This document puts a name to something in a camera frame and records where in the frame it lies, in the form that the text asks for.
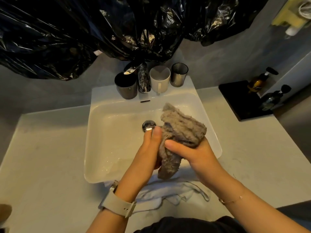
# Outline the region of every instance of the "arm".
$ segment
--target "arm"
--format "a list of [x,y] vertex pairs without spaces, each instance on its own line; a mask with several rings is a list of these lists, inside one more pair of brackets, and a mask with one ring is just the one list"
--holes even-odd
[[230,176],[217,161],[207,139],[204,139],[196,149],[172,140],[167,140],[165,146],[189,161],[199,180],[227,203],[226,208],[247,232],[309,233],[307,229],[264,202]]
[[[161,143],[162,130],[155,127],[144,135],[144,142],[139,148],[132,164],[122,177],[115,195],[132,203],[140,190],[149,181],[153,170],[159,168],[157,153]],[[108,209],[100,211],[86,233],[124,233],[128,218],[117,215]]]

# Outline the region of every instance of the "towel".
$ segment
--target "towel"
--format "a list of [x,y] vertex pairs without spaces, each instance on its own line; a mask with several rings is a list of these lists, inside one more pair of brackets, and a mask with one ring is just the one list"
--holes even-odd
[[199,181],[156,182],[145,186],[136,197],[133,213],[157,209],[164,199],[174,205],[188,201],[194,192],[200,193],[205,201],[209,201],[210,190]]
[[165,148],[164,142],[172,139],[185,146],[197,147],[206,134],[206,126],[194,118],[181,113],[169,103],[163,107],[161,120],[164,122],[162,128],[162,142],[159,147],[158,156],[162,159],[162,165],[158,172],[158,178],[166,180],[171,178],[179,169],[181,156]]

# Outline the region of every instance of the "foil-wrapped faucet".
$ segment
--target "foil-wrapped faucet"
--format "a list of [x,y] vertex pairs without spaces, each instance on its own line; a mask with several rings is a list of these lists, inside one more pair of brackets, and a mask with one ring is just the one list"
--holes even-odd
[[138,90],[141,93],[148,93],[151,91],[151,82],[148,74],[147,64],[146,62],[137,63],[130,62],[124,68],[124,74],[131,74],[137,72],[138,74]]

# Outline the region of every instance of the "watch strap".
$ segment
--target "watch strap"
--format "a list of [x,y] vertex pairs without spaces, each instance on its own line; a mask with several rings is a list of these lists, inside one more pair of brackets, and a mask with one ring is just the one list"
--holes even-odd
[[100,203],[101,209],[106,208],[115,214],[130,217],[134,211],[136,202],[128,203],[114,194],[113,191],[109,191],[107,197]]

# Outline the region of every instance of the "left hand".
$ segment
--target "left hand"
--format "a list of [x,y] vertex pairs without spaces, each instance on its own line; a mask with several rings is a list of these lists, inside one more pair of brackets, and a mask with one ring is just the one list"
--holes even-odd
[[115,193],[117,196],[124,196],[123,199],[127,199],[126,201],[129,202],[133,198],[135,199],[138,192],[148,183],[153,171],[161,166],[161,161],[157,160],[161,141],[162,129],[160,127],[156,126],[153,129],[152,136],[151,130],[145,132],[141,147],[119,182]]

